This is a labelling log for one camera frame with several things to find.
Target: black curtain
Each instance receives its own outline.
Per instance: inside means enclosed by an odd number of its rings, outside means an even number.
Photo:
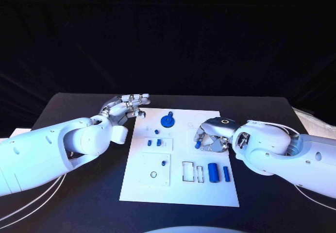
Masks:
[[[57,92],[278,96],[334,124],[333,15],[301,5],[1,2],[0,136],[31,126]]]

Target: small blue part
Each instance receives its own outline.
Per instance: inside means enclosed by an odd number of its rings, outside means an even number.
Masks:
[[[225,181],[229,182],[229,170],[227,170],[227,167],[223,166],[223,175],[225,175]]]
[[[199,149],[200,147],[200,141],[196,142],[194,148]]]
[[[210,183],[217,183],[219,182],[219,176],[217,176],[217,167],[216,164],[207,164],[207,170],[209,170],[209,180]]]
[[[174,125],[173,112],[161,118],[161,125],[164,128],[170,128]]]

